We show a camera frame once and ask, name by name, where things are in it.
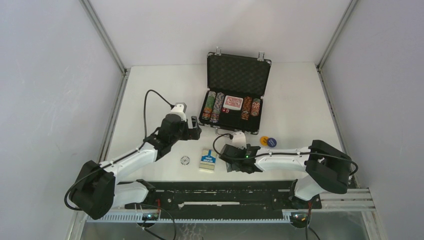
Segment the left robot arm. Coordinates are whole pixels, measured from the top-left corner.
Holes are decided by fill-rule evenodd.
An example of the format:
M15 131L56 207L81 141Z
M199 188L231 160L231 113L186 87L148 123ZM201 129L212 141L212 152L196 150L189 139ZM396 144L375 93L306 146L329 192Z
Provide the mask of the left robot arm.
M102 218L112 208L130 203L138 203L145 209L153 207L157 196L149 190L148 183L138 180L123 183L123 179L163 158L176 142L199 140L201 132L196 116L189 121L176 114L167 114L161 125L143 139L139 147L115 160L101 163L87 161L75 183L65 193L65 206L83 211L94 220Z

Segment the black poker set case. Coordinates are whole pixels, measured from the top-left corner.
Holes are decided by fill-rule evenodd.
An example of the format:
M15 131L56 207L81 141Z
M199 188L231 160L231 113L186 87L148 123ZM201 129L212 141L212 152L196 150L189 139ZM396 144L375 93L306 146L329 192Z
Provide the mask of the black poker set case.
M264 57L260 52L257 57L249 57L234 54L225 54L218 48L206 55L207 91L203 97L203 103L199 113L199 124L210 128L242 131L251 135L258 135L263 98L270 75L272 61ZM224 96L237 98L250 97L252 100L260 100L257 115L253 116L251 110L247 118L242 118L243 110L230 109L225 112L220 109L217 121L213 122L206 118L204 108L207 105L209 92L222 93Z

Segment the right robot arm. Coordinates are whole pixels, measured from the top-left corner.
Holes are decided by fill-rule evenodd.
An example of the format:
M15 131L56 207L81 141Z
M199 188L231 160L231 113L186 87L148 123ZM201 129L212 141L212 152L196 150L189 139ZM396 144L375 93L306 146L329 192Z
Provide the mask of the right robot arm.
M273 170L304 173L303 178L294 180L290 189L289 203L295 208L302 208L323 192L346 194L349 178L358 170L350 156L322 140L313 140L306 147L285 150L250 144L241 149L225 144L218 155L243 173Z

